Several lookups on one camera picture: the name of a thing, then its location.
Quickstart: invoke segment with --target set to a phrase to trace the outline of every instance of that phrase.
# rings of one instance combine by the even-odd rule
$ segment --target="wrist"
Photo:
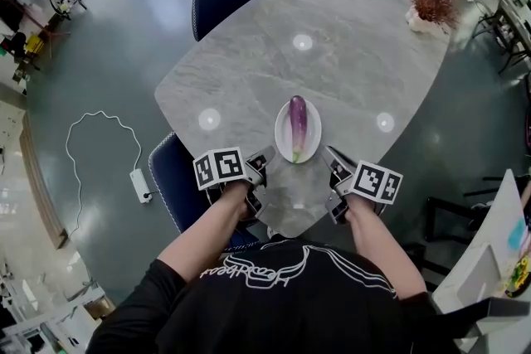
[[[240,205],[247,196],[250,184],[242,180],[238,182],[230,182],[225,187],[222,193],[222,200],[233,206]]]
[[[354,194],[345,197],[348,203],[348,211],[345,218],[352,223],[356,216],[374,213],[374,203]]]

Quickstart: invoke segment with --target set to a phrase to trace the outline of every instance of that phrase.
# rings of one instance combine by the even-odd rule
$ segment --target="potted plant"
[[[411,0],[412,6],[406,14],[409,27],[414,32],[428,32],[439,36],[447,33],[446,28],[455,28],[458,13],[454,0]]]

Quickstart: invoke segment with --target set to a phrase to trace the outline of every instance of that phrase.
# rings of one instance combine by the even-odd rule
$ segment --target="floor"
[[[73,244],[61,250],[52,245],[33,200],[18,138],[6,147],[4,160],[0,175],[0,263],[11,271],[22,310],[31,318],[66,303],[83,289],[89,276]]]
[[[195,43],[191,0],[84,1],[89,10],[78,11],[61,27],[71,34],[54,42],[53,58],[41,61],[44,71],[27,88],[39,163],[68,231],[76,227],[78,212],[77,182],[64,148],[71,123],[84,112],[101,109],[118,115],[142,144],[139,165],[147,174],[149,152],[170,131],[154,90]],[[427,196],[466,202],[461,193],[482,187],[481,176],[501,175],[508,167],[522,173],[529,165],[523,144],[527,100],[516,80],[526,66],[499,78],[502,59],[492,37],[469,41],[480,11],[474,3],[461,1],[462,23],[440,74],[382,161],[406,176],[398,203],[382,217],[400,241],[421,237]],[[71,243],[118,303],[177,236],[177,229],[158,196],[141,205],[134,194],[127,174],[137,148],[130,132],[114,120],[87,118],[75,127],[69,147],[83,182],[80,229]],[[151,179],[148,184],[154,188]],[[458,225],[445,221],[446,226]],[[353,248],[347,230],[327,217],[306,236]],[[429,255],[446,263],[455,258],[453,248],[437,248]]]

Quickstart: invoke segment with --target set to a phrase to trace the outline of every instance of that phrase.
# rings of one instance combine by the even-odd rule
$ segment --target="gray floor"
[[[144,148],[139,165],[147,173],[149,152],[170,131],[154,90],[195,43],[191,0],[85,3],[89,11],[79,11],[61,27],[71,35],[54,42],[53,59],[43,59],[44,71],[28,84],[37,156],[69,231],[76,227],[77,213],[77,183],[64,146],[70,124],[84,112],[117,114],[134,128]],[[523,144],[527,101],[523,85],[512,84],[525,64],[500,79],[496,72],[502,60],[492,37],[467,42],[466,32],[480,12],[473,3],[464,4],[463,11],[470,18],[458,32],[463,38],[451,43],[426,101],[383,160],[406,176],[399,202],[383,216],[400,241],[420,238],[427,196],[465,202],[460,194],[481,186],[480,176],[501,174],[507,167],[521,173],[528,163]],[[177,230],[158,196],[149,205],[138,203],[128,176],[136,145],[116,122],[87,119],[75,128],[70,148],[84,204],[72,240],[90,272],[119,302]],[[326,218],[307,236],[352,249],[348,232]],[[452,249],[438,248],[430,255],[445,262],[455,258]]]

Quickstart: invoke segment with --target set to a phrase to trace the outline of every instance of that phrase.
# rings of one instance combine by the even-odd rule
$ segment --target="white graphic print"
[[[383,276],[365,271],[333,250],[312,245],[303,245],[302,250],[303,259],[298,264],[282,267],[278,270],[258,267],[247,259],[229,255],[223,260],[223,266],[205,270],[201,273],[200,278],[206,274],[218,276],[225,274],[228,275],[229,279],[232,279],[243,274],[246,278],[246,286],[251,289],[271,289],[278,283],[287,286],[290,280],[296,278],[304,271],[309,252],[315,250],[327,254],[339,270],[350,279],[362,284],[365,288],[383,289],[389,292],[393,298],[397,296],[395,290],[389,286]]]
[[[273,246],[273,245],[279,245],[279,244],[283,244],[284,242],[287,242],[289,239],[284,239],[284,240],[279,240],[278,242],[270,242],[269,244],[265,244],[263,245],[261,248],[260,248],[260,251],[264,250],[265,248],[269,248],[270,246]]]

